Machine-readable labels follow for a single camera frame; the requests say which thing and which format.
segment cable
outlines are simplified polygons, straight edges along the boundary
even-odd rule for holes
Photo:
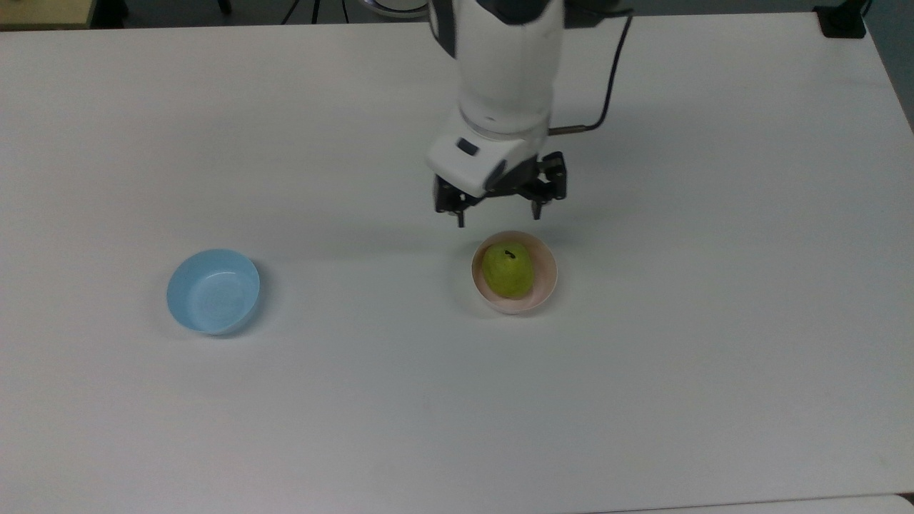
[[[289,7],[289,12],[286,13],[286,16],[282,19],[280,25],[285,25],[289,21],[289,18],[292,16],[292,12],[295,11],[295,7],[298,6],[299,0],[292,2],[292,7]],[[314,0],[314,8],[311,10],[311,25],[317,23],[317,12],[321,8],[321,0]]]
[[[286,13],[285,18],[282,19],[282,22],[280,23],[280,25],[285,25],[286,22],[289,21],[289,17],[292,16],[292,11],[294,11],[295,7],[298,6],[298,1],[299,0],[295,0],[294,2],[292,2],[292,7],[289,7],[289,12]]]
[[[616,81],[616,69],[619,67],[619,57],[622,55],[622,45],[625,44],[625,37],[628,36],[628,29],[632,26],[632,19],[634,18],[634,11],[632,9],[626,9],[624,11],[619,11],[618,13],[596,13],[596,11],[591,11],[591,13],[600,14],[604,17],[621,17],[626,16],[625,27],[622,28],[622,35],[619,36],[619,44],[616,46],[616,55],[612,58],[612,68],[610,69],[610,80],[606,84],[606,98],[603,100],[603,110],[600,112],[600,119],[597,120],[593,125],[569,125],[564,127],[553,127],[549,129],[549,135],[563,135],[563,134],[578,134],[581,132],[587,132],[600,127],[603,124],[603,121],[606,120],[606,113],[610,109],[610,98],[612,97],[612,85]]]

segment green pear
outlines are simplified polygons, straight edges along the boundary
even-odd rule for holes
[[[533,287],[533,261],[519,242],[499,242],[483,255],[483,277],[493,293],[520,298]]]

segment bowl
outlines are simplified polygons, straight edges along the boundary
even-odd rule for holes
[[[533,287],[520,298],[505,298],[489,288],[483,276],[483,255],[490,246],[499,242],[519,242],[526,246],[533,262]],[[558,266],[549,247],[538,238],[516,230],[498,232],[483,241],[473,255],[473,283],[485,302],[502,314],[521,314],[540,306],[556,289]]]
[[[254,263],[232,250],[205,250],[181,262],[168,282],[165,298],[183,327],[221,336],[250,321],[260,296]]]

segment floor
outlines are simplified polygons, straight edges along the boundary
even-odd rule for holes
[[[289,15],[289,24],[372,23],[386,18],[366,9],[360,0],[231,0],[232,13],[223,15],[217,0],[126,0],[130,15],[126,27],[202,27],[220,25],[278,25]],[[837,5],[838,0],[622,0],[620,7],[634,7],[639,16],[801,12],[814,5]],[[879,54],[892,79],[908,121],[914,127],[914,2],[874,0],[867,17]]]

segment black cable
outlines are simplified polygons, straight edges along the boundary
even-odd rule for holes
[[[606,98],[603,99],[603,110],[600,112],[600,119],[597,120],[593,125],[569,125],[564,127],[553,127],[549,129],[549,135],[562,135],[562,134],[578,134],[581,132],[587,132],[600,127],[603,124],[603,121],[606,120],[606,113],[610,109],[610,98],[612,97],[612,85],[616,81],[616,69],[619,67],[619,57],[622,55],[622,45],[625,44],[625,37],[628,36],[628,29],[632,26],[632,19],[634,18],[634,12],[631,9],[626,9],[624,11],[619,11],[618,13],[609,13],[603,14],[598,13],[604,17],[620,17],[626,16],[625,27],[622,28],[622,35],[619,36],[619,44],[616,46],[616,55],[612,58],[612,68],[610,69],[610,80],[606,84]]]
[[[298,0],[295,0],[294,2],[292,2],[292,7],[289,7],[289,12],[286,13],[285,18],[282,19],[282,22],[280,23],[280,25],[285,25],[286,22],[289,21],[289,16],[292,15],[292,11],[294,11],[295,7],[297,7],[297,6],[298,6]]]

